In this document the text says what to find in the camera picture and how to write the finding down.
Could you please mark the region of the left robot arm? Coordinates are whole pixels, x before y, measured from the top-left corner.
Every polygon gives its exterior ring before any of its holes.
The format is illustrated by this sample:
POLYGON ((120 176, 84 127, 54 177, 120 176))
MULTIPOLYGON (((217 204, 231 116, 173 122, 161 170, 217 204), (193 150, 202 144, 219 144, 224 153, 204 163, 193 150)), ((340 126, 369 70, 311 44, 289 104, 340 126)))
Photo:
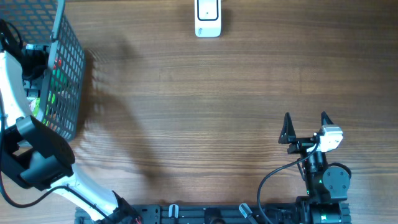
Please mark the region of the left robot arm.
POLYGON ((84 53, 57 47, 47 64, 41 65, 24 54, 21 48, 1 44, 1 101, 16 101, 25 72, 42 69, 47 81, 40 100, 44 118, 39 121, 27 110, 25 115, 1 109, 1 172, 24 189, 36 188, 45 193, 29 205, 34 206, 55 192, 80 206, 95 223, 122 223, 140 219, 139 213, 113 191, 99 186, 75 165, 67 136, 74 133, 83 86, 84 53))

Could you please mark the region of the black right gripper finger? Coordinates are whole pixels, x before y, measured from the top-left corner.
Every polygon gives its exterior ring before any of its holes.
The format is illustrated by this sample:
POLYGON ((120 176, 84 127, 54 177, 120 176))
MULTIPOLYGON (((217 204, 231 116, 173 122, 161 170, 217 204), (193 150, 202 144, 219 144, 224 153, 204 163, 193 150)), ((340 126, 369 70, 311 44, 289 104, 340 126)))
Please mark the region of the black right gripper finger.
POLYGON ((327 115, 327 113, 325 111, 323 111, 321 113, 321 124, 322 124, 322 126, 333 125, 333 121, 329 118, 329 116, 327 115))
POLYGON ((296 134, 293 126, 290 113, 286 112, 284 116, 284 123, 279 135, 279 144, 292 144, 296 141, 296 134))

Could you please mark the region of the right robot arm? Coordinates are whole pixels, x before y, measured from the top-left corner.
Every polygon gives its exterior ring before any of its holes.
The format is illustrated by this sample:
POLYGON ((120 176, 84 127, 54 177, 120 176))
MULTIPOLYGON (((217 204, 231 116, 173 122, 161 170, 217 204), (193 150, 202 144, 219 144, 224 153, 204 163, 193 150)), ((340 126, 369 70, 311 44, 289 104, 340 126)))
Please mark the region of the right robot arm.
POLYGON ((293 223, 350 223, 348 199, 351 170, 343 164, 329 163, 326 153, 338 148, 343 140, 342 129, 325 112, 321 128, 312 137, 296 136, 290 114, 284 116, 279 144, 287 144, 288 154, 298 154, 297 166, 307 195, 297 197, 292 211, 293 223))

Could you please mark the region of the green lid jar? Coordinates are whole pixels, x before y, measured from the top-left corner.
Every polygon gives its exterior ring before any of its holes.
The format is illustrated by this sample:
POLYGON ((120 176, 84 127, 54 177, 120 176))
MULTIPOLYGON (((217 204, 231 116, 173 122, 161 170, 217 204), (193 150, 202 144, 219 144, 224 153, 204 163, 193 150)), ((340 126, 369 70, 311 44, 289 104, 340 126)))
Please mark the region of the green lid jar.
POLYGON ((52 71, 52 75, 53 77, 50 86, 54 91, 59 93, 65 91, 65 88, 67 87, 67 78, 65 74, 58 68, 52 71))

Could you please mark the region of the green clear snack bag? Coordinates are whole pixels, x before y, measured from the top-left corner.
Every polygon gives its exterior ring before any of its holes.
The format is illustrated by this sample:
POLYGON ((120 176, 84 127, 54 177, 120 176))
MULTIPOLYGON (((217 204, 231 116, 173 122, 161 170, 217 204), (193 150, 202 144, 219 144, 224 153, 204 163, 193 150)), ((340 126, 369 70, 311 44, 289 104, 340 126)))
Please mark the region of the green clear snack bag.
POLYGON ((54 119, 57 114, 52 108, 52 103, 55 101, 55 95, 51 94, 47 98, 47 105, 44 110, 40 109, 40 97, 31 96, 27 99, 33 116, 50 129, 55 129, 57 126, 54 125, 53 121, 51 121, 51 119, 54 119))

